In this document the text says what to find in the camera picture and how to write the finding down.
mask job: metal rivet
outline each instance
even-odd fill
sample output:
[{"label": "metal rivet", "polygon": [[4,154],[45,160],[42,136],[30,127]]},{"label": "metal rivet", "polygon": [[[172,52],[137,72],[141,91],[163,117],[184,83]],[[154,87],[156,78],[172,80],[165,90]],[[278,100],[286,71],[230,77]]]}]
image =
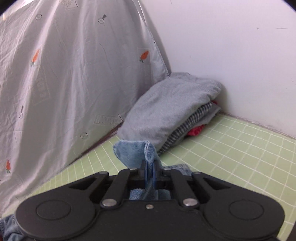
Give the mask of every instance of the metal rivet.
[{"label": "metal rivet", "polygon": [[154,206],[153,206],[152,204],[147,204],[147,205],[146,205],[146,208],[147,208],[147,209],[153,209]]},{"label": "metal rivet", "polygon": [[100,24],[103,24],[103,23],[105,22],[105,20],[102,19],[102,18],[99,18],[99,19],[98,19],[98,22],[99,22]]},{"label": "metal rivet", "polygon": [[107,198],[107,199],[102,201],[102,204],[105,207],[113,207],[113,206],[115,206],[117,204],[117,201],[112,199],[112,198]]},{"label": "metal rivet", "polygon": [[35,19],[36,19],[36,20],[40,20],[40,19],[42,19],[42,15],[41,15],[41,14],[37,14],[36,17],[35,17]]},{"label": "metal rivet", "polygon": [[192,207],[198,204],[198,201],[194,198],[186,198],[183,200],[183,204],[188,207]]},{"label": "metal rivet", "polygon": [[83,133],[83,134],[81,134],[81,135],[80,135],[80,138],[83,139],[83,140],[86,139],[86,138],[87,138],[87,133]]}]

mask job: blue denim fabric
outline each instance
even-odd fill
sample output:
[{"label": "blue denim fabric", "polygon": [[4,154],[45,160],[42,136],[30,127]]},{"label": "blue denim fabric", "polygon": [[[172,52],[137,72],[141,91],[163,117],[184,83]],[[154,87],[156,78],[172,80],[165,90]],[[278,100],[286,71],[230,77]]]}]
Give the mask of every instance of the blue denim fabric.
[{"label": "blue denim fabric", "polygon": [[0,235],[3,241],[20,241],[24,238],[14,215],[0,219]]},{"label": "blue denim fabric", "polygon": [[[170,199],[168,191],[157,191],[153,187],[153,162],[157,161],[160,166],[162,165],[156,149],[149,141],[119,140],[114,144],[113,151],[116,157],[128,168],[140,168],[143,160],[146,160],[148,163],[146,188],[131,190],[129,197],[131,200]],[[192,173],[190,168],[185,164],[169,166],[169,168],[177,169],[183,175],[191,175]]]}]

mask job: gray fabric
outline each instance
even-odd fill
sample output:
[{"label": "gray fabric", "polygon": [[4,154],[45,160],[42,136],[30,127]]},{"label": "gray fabric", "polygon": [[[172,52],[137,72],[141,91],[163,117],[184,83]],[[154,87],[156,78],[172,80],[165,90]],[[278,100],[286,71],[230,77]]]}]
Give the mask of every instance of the gray fabric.
[{"label": "gray fabric", "polygon": [[25,2],[0,20],[0,215],[168,76],[132,0]]},{"label": "gray fabric", "polygon": [[174,130],[220,91],[221,84],[215,80],[172,73],[139,98],[118,130],[118,137],[148,140],[158,151]]},{"label": "gray fabric", "polygon": [[[198,127],[198,126],[201,126],[201,125],[207,125],[211,121],[211,119],[213,119],[214,116],[220,110],[221,110],[221,107],[220,106],[217,106],[216,104],[214,104],[212,102],[212,108],[209,110],[209,112],[202,119],[200,119],[200,121],[197,122],[191,129],[193,129],[195,127]],[[180,136],[180,138],[172,145],[172,147],[179,145],[184,140],[184,138],[187,135],[187,133],[184,133],[182,136]]]}]

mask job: floor tile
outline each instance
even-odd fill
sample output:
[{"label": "floor tile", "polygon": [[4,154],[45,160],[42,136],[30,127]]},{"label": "floor tile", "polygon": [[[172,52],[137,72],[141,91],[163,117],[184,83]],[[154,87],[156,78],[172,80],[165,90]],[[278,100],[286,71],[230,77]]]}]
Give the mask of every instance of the floor tile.
[{"label": "floor tile", "polygon": [[284,189],[284,185],[283,184],[280,184],[274,180],[270,180],[267,187],[266,187],[266,191],[276,197],[280,197],[281,196],[281,193],[283,192],[283,189]]},{"label": "floor tile", "polygon": [[186,155],[187,152],[188,150],[186,150],[182,146],[175,146],[170,149],[170,153],[174,154],[177,157],[183,157]]},{"label": "floor tile", "polygon": [[286,160],[291,161],[293,158],[293,152],[282,148],[279,153],[279,156]]},{"label": "floor tile", "polygon": [[288,150],[294,152],[294,150],[295,150],[295,143],[292,143],[292,142],[284,139],[284,141],[283,141],[283,148],[288,149]]},{"label": "floor tile", "polygon": [[256,171],[260,172],[266,176],[270,176],[272,173],[272,170],[274,169],[274,166],[271,164],[268,164],[266,162],[259,162],[258,166],[256,167]]},{"label": "floor tile", "polygon": [[250,147],[250,145],[249,145],[248,143],[246,143],[246,142],[243,142],[243,141],[237,140],[237,141],[233,144],[232,147],[235,148],[235,149],[238,149],[238,150],[240,150],[240,151],[242,151],[242,152],[246,152],[246,151],[248,150],[248,148]]},{"label": "floor tile", "polygon": [[216,130],[216,131],[224,134],[224,133],[226,133],[229,130],[229,127],[218,124],[218,125],[216,125],[216,127],[214,128],[214,130]]},{"label": "floor tile", "polygon": [[225,134],[233,138],[238,138],[241,132],[235,129],[229,129]]},{"label": "floor tile", "polygon": [[259,129],[259,128],[260,128],[260,127],[257,126],[256,124],[253,124],[253,123],[250,123],[250,122],[247,123],[247,126],[253,127],[253,128],[255,128],[255,129]]},{"label": "floor tile", "polygon": [[278,168],[274,168],[274,171],[273,171],[273,174],[271,176],[272,179],[282,183],[282,184],[285,184],[286,183],[286,180],[287,180],[287,177],[288,177],[288,173],[283,171],[283,170],[280,170]]},{"label": "floor tile", "polygon": [[289,205],[289,204],[287,204],[287,203],[285,203],[285,202],[282,201],[282,200],[279,200],[279,203],[280,203],[280,205],[283,207],[283,209],[284,209],[284,211],[285,211],[285,215],[286,215],[287,217],[289,217],[289,216],[292,214],[292,212],[293,212],[293,206],[292,206],[292,205]]},{"label": "floor tile", "polygon": [[290,173],[291,173],[292,175],[296,176],[296,164],[292,163]]},{"label": "floor tile", "polygon": [[233,176],[233,175],[230,176],[227,181],[232,183],[232,184],[235,184],[237,186],[240,186],[240,187],[245,186],[246,183],[247,183],[245,180],[242,180],[241,178]]},{"label": "floor tile", "polygon": [[286,184],[289,188],[296,190],[296,176],[291,174],[288,175],[288,180]]},{"label": "floor tile", "polygon": [[196,144],[191,151],[194,152],[195,154],[199,155],[199,156],[204,156],[206,153],[208,153],[211,149],[209,149],[206,146],[203,146],[201,144]]},{"label": "floor tile", "polygon": [[254,172],[253,176],[250,179],[250,183],[256,187],[264,189],[269,178],[261,173]]},{"label": "floor tile", "polygon": [[288,204],[295,205],[295,191],[292,189],[285,187],[281,198]]},{"label": "floor tile", "polygon": [[229,171],[233,172],[235,167],[238,165],[238,162],[228,158],[227,156],[224,156],[221,160],[221,162],[218,164],[219,167]]},{"label": "floor tile", "polygon": [[200,157],[195,155],[192,152],[188,152],[183,158],[182,160],[186,163],[188,163],[191,166],[194,166],[199,160]]},{"label": "floor tile", "polygon": [[255,187],[254,185],[248,183],[247,186],[245,187],[251,191],[257,192],[257,193],[263,193],[263,191],[261,189],[259,189],[258,187]]},{"label": "floor tile", "polygon": [[230,146],[227,146],[221,142],[217,142],[212,149],[222,155],[225,155],[230,150],[230,148]]},{"label": "floor tile", "polygon": [[290,171],[291,165],[292,165],[291,161],[288,161],[281,157],[279,157],[278,161],[276,162],[276,167],[278,167],[279,169],[283,169],[286,172]]},{"label": "floor tile", "polygon": [[195,165],[195,168],[197,168],[200,172],[209,174],[213,168],[215,167],[215,165],[209,161],[207,161],[206,159],[201,159],[199,161],[199,163],[197,165]]},{"label": "floor tile", "polygon": [[245,181],[248,181],[253,173],[253,170],[243,166],[242,164],[239,164],[238,167],[235,169],[234,174],[240,178],[242,178]]},{"label": "floor tile", "polygon": [[215,151],[211,150],[211,151],[209,151],[208,154],[206,154],[204,156],[204,159],[206,159],[209,162],[212,162],[214,164],[217,164],[217,163],[219,163],[221,161],[222,157],[223,156],[221,154],[219,154],[218,152],[215,152]]},{"label": "floor tile", "polygon": [[286,240],[289,237],[289,234],[291,233],[292,229],[293,229],[293,225],[288,223],[285,231],[281,235],[281,240]]},{"label": "floor tile", "polygon": [[244,153],[236,149],[230,149],[230,151],[226,154],[226,156],[235,161],[240,161],[244,156]]},{"label": "floor tile", "polygon": [[222,133],[217,132],[215,130],[212,130],[209,134],[207,134],[207,137],[212,138],[214,140],[219,140],[222,136]]},{"label": "floor tile", "polygon": [[257,158],[261,158],[263,152],[264,152],[263,149],[260,149],[256,146],[250,146],[249,149],[247,150],[247,154],[249,154],[250,156],[257,157]]},{"label": "floor tile", "polygon": [[268,140],[269,142],[273,143],[273,144],[276,144],[278,146],[281,146],[282,143],[283,143],[283,138],[280,138],[278,136],[274,136],[274,135],[271,135],[270,139]]},{"label": "floor tile", "polygon": [[214,170],[211,172],[211,175],[221,180],[226,180],[231,175],[231,173],[225,171],[220,167],[215,167]]},{"label": "floor tile", "polygon": [[188,150],[190,150],[195,145],[196,145],[196,143],[194,141],[187,139],[187,138],[185,138],[185,140],[180,143],[180,146],[182,146]]},{"label": "floor tile", "polygon": [[267,145],[267,141],[263,140],[261,138],[255,137],[253,142],[252,142],[252,145],[256,146],[258,148],[261,148],[261,149],[265,149],[265,147]]},{"label": "floor tile", "polygon": [[271,152],[275,155],[278,155],[280,150],[281,150],[280,146],[277,146],[277,145],[270,143],[270,142],[266,146],[266,151]]},{"label": "floor tile", "polygon": [[252,136],[255,136],[257,131],[258,131],[258,129],[255,129],[255,128],[250,127],[250,126],[246,126],[245,129],[244,129],[244,133],[247,133],[247,134],[252,135]]},{"label": "floor tile", "polygon": [[234,124],[234,121],[233,120],[226,119],[226,118],[223,118],[220,121],[219,124],[230,127],[230,126],[232,126]]},{"label": "floor tile", "polygon": [[270,134],[269,134],[269,133],[266,133],[266,132],[264,132],[264,131],[258,131],[257,134],[256,134],[256,137],[268,141],[269,138],[270,138]]},{"label": "floor tile", "polygon": [[252,169],[255,169],[255,167],[259,162],[260,162],[260,159],[250,156],[248,154],[244,155],[243,159],[241,160],[241,164],[244,164],[245,166]]},{"label": "floor tile", "polygon": [[235,143],[236,139],[233,138],[233,137],[230,137],[230,136],[223,136],[221,139],[220,139],[220,142],[228,145],[228,146],[232,146],[234,143]]},{"label": "floor tile", "polygon": [[164,162],[166,165],[175,165],[177,162],[179,162],[178,157],[172,155],[169,152],[166,152],[160,156],[160,159],[162,162]]},{"label": "floor tile", "polygon": [[242,124],[242,123],[234,123],[232,125],[232,129],[238,130],[238,131],[242,131],[245,128],[246,124]]},{"label": "floor tile", "polygon": [[276,160],[278,159],[278,156],[275,154],[272,154],[270,152],[265,151],[263,153],[263,156],[261,157],[261,160],[268,162],[271,165],[274,165],[276,163]]},{"label": "floor tile", "polygon": [[249,134],[246,134],[246,133],[242,133],[238,139],[241,140],[241,141],[244,141],[246,143],[251,143],[253,140],[254,140],[254,136],[252,135],[249,135]]},{"label": "floor tile", "polygon": [[293,211],[288,219],[288,222],[295,223],[296,221],[296,208],[293,208]]},{"label": "floor tile", "polygon": [[208,138],[208,137],[204,137],[203,140],[202,140],[202,144],[204,146],[206,146],[207,148],[212,148],[213,145],[216,144],[216,141],[211,139],[211,138]]}]

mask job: orange carrot print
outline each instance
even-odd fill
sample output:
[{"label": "orange carrot print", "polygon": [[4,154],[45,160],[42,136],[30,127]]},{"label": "orange carrot print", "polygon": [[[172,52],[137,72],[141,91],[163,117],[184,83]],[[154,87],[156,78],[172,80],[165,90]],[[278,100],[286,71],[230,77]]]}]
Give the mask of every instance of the orange carrot print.
[{"label": "orange carrot print", "polygon": [[32,62],[31,62],[31,65],[32,65],[32,66],[35,65],[35,62],[36,62],[36,60],[37,60],[37,58],[38,58],[38,55],[39,55],[39,51],[40,51],[40,49],[38,49],[38,50],[36,51],[36,53],[35,53],[35,55],[34,55],[34,57],[33,57],[33,59],[32,59]]},{"label": "orange carrot print", "polygon": [[147,58],[148,54],[149,54],[149,51],[142,53],[142,55],[140,57],[140,62],[144,63],[143,60],[145,60]]},{"label": "orange carrot print", "polygon": [[6,172],[10,173],[10,162],[9,162],[9,160],[7,160],[7,162],[6,162]]}]

